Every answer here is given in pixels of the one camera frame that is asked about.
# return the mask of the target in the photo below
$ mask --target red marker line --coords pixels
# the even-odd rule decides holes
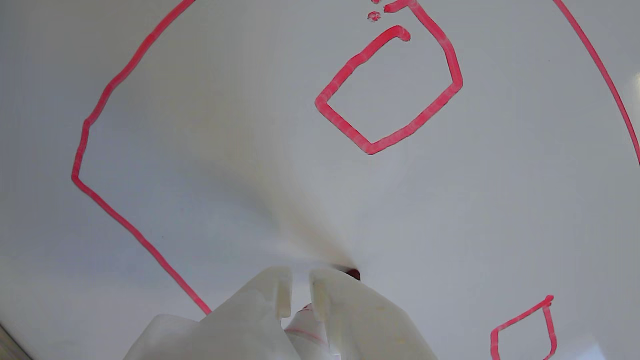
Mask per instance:
[[[76,158],[74,160],[74,166],[71,170],[71,180],[76,184],[76,186],[82,190],[85,194],[87,194],[93,201],[96,202],[107,214],[109,214],[112,218],[114,218],[117,222],[120,223],[125,229],[127,229],[151,255],[156,259],[156,261],[160,264],[160,266],[167,272],[169,275],[178,283],[178,285],[184,290],[184,292],[193,299],[193,301],[204,311],[205,314],[209,314],[211,309],[209,306],[205,304],[204,301],[196,294],[195,291],[187,284],[187,282],[176,272],[171,265],[164,259],[162,254],[153,246],[147,239],[142,235],[141,232],[138,231],[127,219],[125,219],[122,215],[120,215],[117,211],[115,211],[100,195],[95,193],[93,189],[87,186],[82,180],[80,180],[80,166],[82,165],[82,160],[84,156],[84,151],[86,150],[86,144],[89,139],[89,128],[93,125],[93,123],[98,119],[100,114],[102,113],[105,105],[107,104],[107,100],[111,96],[113,90],[115,90],[118,85],[124,81],[124,79],[129,76],[129,74],[136,68],[142,57],[145,55],[149,47],[156,41],[156,39],[160,36],[160,34],[191,4],[194,3],[195,0],[182,0],[173,10],[171,10],[156,26],[156,28],[151,31],[151,33],[142,41],[142,44],[138,47],[138,50],[133,54],[133,57],[127,65],[107,84],[107,86],[102,91],[102,95],[98,100],[98,103],[95,105],[93,111],[89,114],[84,120],[82,126],[82,133],[80,136],[80,144],[78,145],[78,149],[76,151]]]
[[[433,35],[436,41],[440,44],[440,47],[444,50],[445,57],[447,58],[447,64],[449,65],[449,72],[451,73],[451,84],[409,124],[394,131],[391,135],[387,135],[373,143],[368,141],[368,139],[360,134],[358,130],[356,130],[349,122],[344,120],[340,114],[327,104],[331,96],[336,93],[338,88],[353,73],[355,68],[367,61],[389,40],[397,37],[402,41],[409,41],[409,32],[402,26],[396,25],[378,35],[378,37],[367,45],[363,51],[347,61],[347,64],[338,71],[329,85],[327,85],[316,97],[316,108],[318,111],[320,111],[320,113],[322,113],[322,115],[324,115],[324,117],[335,127],[342,131],[343,134],[351,139],[351,141],[353,141],[361,150],[369,155],[382,151],[415,133],[420,126],[424,125],[427,120],[440,111],[440,109],[442,109],[442,107],[451,100],[451,97],[453,97],[453,95],[462,88],[462,73],[460,72],[460,65],[458,64],[456,51],[444,31],[440,29],[440,26],[438,26],[438,24],[436,24],[429,15],[427,15],[420,4],[416,0],[397,0],[385,5],[384,10],[386,13],[394,13],[405,7],[409,7],[414,16],[418,18],[422,25]]]
[[[500,360],[500,354],[498,353],[498,332],[508,328],[509,326],[519,322],[520,320],[526,318],[527,316],[535,313],[537,310],[542,308],[542,313],[545,315],[545,321],[547,323],[547,332],[549,333],[549,340],[551,341],[551,351],[549,351],[549,355],[547,355],[544,360],[548,360],[553,354],[556,353],[557,349],[557,338],[556,338],[556,330],[554,329],[554,322],[551,319],[551,310],[549,306],[551,306],[551,301],[554,299],[553,295],[547,295],[545,300],[542,300],[534,307],[525,311],[524,313],[514,317],[513,319],[507,321],[506,323],[496,327],[491,332],[491,358],[493,360]]]
[[[616,85],[614,85],[613,80],[611,79],[609,73],[607,72],[607,69],[604,67],[604,63],[602,63],[600,56],[596,52],[596,49],[593,47],[593,45],[591,45],[589,38],[580,27],[580,24],[578,24],[578,22],[575,20],[575,17],[573,17],[573,14],[571,14],[571,11],[569,11],[566,5],[564,5],[562,0],[554,0],[554,3],[560,9],[564,17],[566,17],[566,19],[569,21],[569,24],[571,24],[571,27],[573,28],[573,30],[575,30],[575,33],[578,34],[578,37],[584,44],[584,47],[589,52],[589,55],[591,55],[593,62],[596,63],[596,67],[598,67],[598,70],[600,71],[602,77],[604,78],[604,81],[607,83],[607,86],[609,87],[609,91],[611,91],[611,95],[613,95],[613,99],[616,101],[616,104],[618,104],[618,109],[620,110],[620,114],[622,115],[622,118],[624,119],[625,124],[627,125],[627,131],[629,132],[629,136],[631,137],[631,142],[634,144],[634,150],[636,151],[636,158],[638,160],[638,163],[640,163],[640,145],[638,144],[638,139],[636,136],[636,132],[634,131],[634,126],[631,123],[631,119],[629,118],[627,109],[625,109],[625,105],[622,103],[622,98],[618,93],[618,89],[616,89]]]

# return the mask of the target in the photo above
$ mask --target red drawn outline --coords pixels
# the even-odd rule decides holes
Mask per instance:
[[[447,35],[445,35],[442,29],[440,29],[440,26],[438,26],[438,24],[436,24],[436,22],[427,15],[421,5],[416,0],[397,0],[385,5],[384,10],[385,13],[394,13],[405,7],[409,7],[416,18],[420,20],[422,25],[424,25],[424,27],[429,30],[433,37],[438,41],[442,50],[444,50],[447,64],[449,66],[449,72],[451,74],[451,84],[409,124],[374,143],[368,141],[368,139],[360,134],[360,132],[358,132],[349,122],[344,120],[344,118],[342,118],[331,106],[329,106],[329,104],[327,104],[329,99],[331,99],[331,96],[338,91],[338,88],[340,88],[353,71],[380,50],[380,48],[389,40],[394,37],[398,37],[402,41],[409,41],[409,32],[402,26],[396,25],[378,35],[378,37],[367,45],[364,50],[347,61],[347,63],[329,82],[329,85],[327,85],[316,97],[316,108],[318,111],[320,111],[327,120],[340,129],[343,134],[361,148],[361,150],[369,155],[382,151],[416,132],[420,126],[424,125],[427,120],[440,111],[451,97],[453,97],[453,95],[462,88],[462,73],[460,72],[460,65],[458,64],[456,51],[454,50],[451,41],[447,38]]]
[[[627,125],[627,131],[629,132],[629,136],[631,137],[631,142],[634,144],[634,150],[636,151],[636,158],[638,160],[638,163],[640,164],[640,145],[638,144],[638,139],[636,136],[636,132],[634,131],[634,126],[631,123],[631,119],[629,118],[627,109],[625,109],[625,105],[622,103],[622,98],[618,93],[618,89],[616,89],[616,85],[614,85],[613,80],[609,75],[609,72],[607,72],[607,69],[604,67],[604,63],[602,62],[602,60],[600,59],[600,56],[596,52],[596,49],[593,47],[593,45],[591,45],[591,41],[589,41],[589,38],[584,33],[584,31],[580,27],[580,24],[578,24],[577,20],[575,20],[575,17],[573,17],[573,14],[571,14],[571,11],[569,11],[569,9],[562,2],[562,0],[554,0],[554,3],[560,9],[564,17],[566,17],[566,19],[569,21],[569,24],[571,24],[571,27],[573,28],[575,33],[578,35],[578,37],[582,41],[582,44],[584,44],[584,47],[589,52],[589,55],[591,55],[593,62],[596,63],[596,67],[600,71],[600,74],[604,78],[604,81],[607,83],[607,86],[609,87],[609,91],[611,91],[611,95],[613,95],[613,99],[616,101],[616,104],[618,105],[618,109],[620,110],[620,115],[622,115],[622,119],[624,119],[625,125]]]
[[[549,333],[549,340],[551,341],[551,350],[549,351],[549,355],[547,355],[544,360],[548,360],[556,353],[558,341],[556,338],[556,330],[554,329],[554,321],[551,319],[551,310],[549,307],[551,306],[551,301],[554,299],[553,295],[547,295],[545,300],[542,300],[540,303],[536,304],[534,307],[525,311],[524,313],[514,317],[513,319],[507,321],[506,323],[496,327],[491,332],[491,358],[493,360],[500,360],[500,354],[498,353],[498,332],[508,328],[509,326],[519,322],[520,320],[526,318],[527,316],[535,313],[537,310],[542,308],[542,313],[545,315],[545,321],[547,323],[547,332]]]
[[[191,4],[193,4],[195,0],[182,0],[173,10],[171,10],[161,21],[158,23],[156,28],[142,41],[136,52],[133,54],[133,57],[127,65],[105,86],[102,91],[102,95],[98,100],[98,103],[95,105],[93,111],[89,114],[89,116],[84,120],[82,125],[82,133],[80,136],[80,144],[78,145],[78,149],[76,151],[76,158],[74,160],[74,166],[71,170],[71,180],[76,184],[76,186],[82,190],[83,193],[87,194],[93,201],[96,202],[107,214],[109,214],[114,220],[116,220],[120,225],[122,225],[125,229],[127,229],[138,242],[142,245],[149,253],[156,259],[156,261],[160,264],[160,266],[167,272],[169,275],[178,283],[178,285],[184,290],[184,292],[191,297],[193,302],[195,302],[198,307],[205,313],[209,314],[211,309],[207,304],[196,294],[195,291],[187,284],[187,282],[176,272],[171,265],[164,259],[162,254],[156,248],[151,245],[149,241],[142,235],[142,233],[135,228],[131,223],[125,219],[122,215],[120,215],[117,211],[115,211],[100,195],[98,195],[93,189],[89,186],[86,186],[82,180],[80,180],[80,166],[82,165],[82,160],[84,157],[84,151],[86,150],[87,141],[89,139],[89,128],[93,125],[93,123],[98,119],[100,114],[102,113],[105,105],[107,104],[107,100],[111,96],[113,90],[115,90],[118,85],[124,81],[124,79],[129,76],[129,74],[136,68],[142,57],[145,55],[149,47],[156,41],[156,39],[160,36],[160,34]]]

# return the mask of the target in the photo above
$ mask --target red ink dot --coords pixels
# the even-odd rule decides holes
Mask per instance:
[[[376,21],[380,20],[380,13],[379,12],[370,12],[367,15],[367,19],[369,19],[369,21],[376,22]]]

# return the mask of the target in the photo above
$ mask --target red drawn square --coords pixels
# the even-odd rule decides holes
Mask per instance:
[[[398,129],[383,137],[376,142],[370,142],[364,135],[360,134],[348,121],[344,120],[340,114],[338,114],[327,102],[338,91],[340,86],[347,80],[353,71],[363,63],[365,63],[373,54],[378,52],[389,40],[393,38],[400,38],[402,41],[409,41],[411,34],[405,28],[400,25],[392,26],[385,30],[382,34],[378,35],[364,50],[360,51],[354,57],[352,57],[347,63],[338,71],[329,84],[320,92],[316,97],[316,108],[324,117],[335,125],[343,134],[345,134],[351,141],[353,141],[361,150],[369,155],[375,154],[379,151],[386,149],[387,147],[394,145],[402,139],[410,136],[420,126],[424,125],[435,113],[437,113],[447,102],[455,95],[462,87],[462,73],[460,72],[460,65],[456,57],[456,52],[453,45],[440,29],[438,24],[433,21],[429,15],[422,9],[422,6],[416,0],[397,0],[393,3],[385,5],[385,13],[394,13],[399,10],[409,7],[412,13],[420,20],[422,25],[429,30],[433,37],[438,41],[442,50],[444,50],[447,64],[449,65],[449,72],[451,74],[451,84],[431,103],[427,106],[418,116],[416,116],[407,125]]]

